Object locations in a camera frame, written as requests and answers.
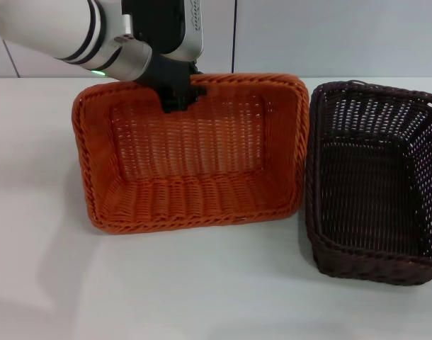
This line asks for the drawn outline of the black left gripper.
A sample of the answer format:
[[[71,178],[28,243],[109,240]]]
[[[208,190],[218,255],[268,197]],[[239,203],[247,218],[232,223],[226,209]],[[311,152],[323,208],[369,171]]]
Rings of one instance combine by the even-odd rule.
[[[197,103],[207,90],[191,86],[191,76],[197,74],[196,62],[182,62],[154,53],[146,69],[136,79],[138,84],[159,89],[161,108],[165,113],[186,111]]]

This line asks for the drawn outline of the orange woven plastic basket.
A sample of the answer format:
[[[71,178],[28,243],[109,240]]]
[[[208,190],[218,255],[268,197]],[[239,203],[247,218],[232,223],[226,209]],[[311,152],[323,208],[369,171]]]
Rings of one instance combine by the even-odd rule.
[[[304,190],[309,94],[289,74],[201,74],[206,90],[165,113],[127,82],[82,91],[72,108],[87,211],[111,234],[277,220]]]

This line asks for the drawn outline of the dark brown woven basket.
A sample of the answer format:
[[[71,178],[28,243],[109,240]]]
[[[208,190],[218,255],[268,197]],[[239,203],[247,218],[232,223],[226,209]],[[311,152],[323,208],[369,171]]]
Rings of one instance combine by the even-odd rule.
[[[319,271],[432,280],[432,94],[333,81],[312,94],[306,227]]]

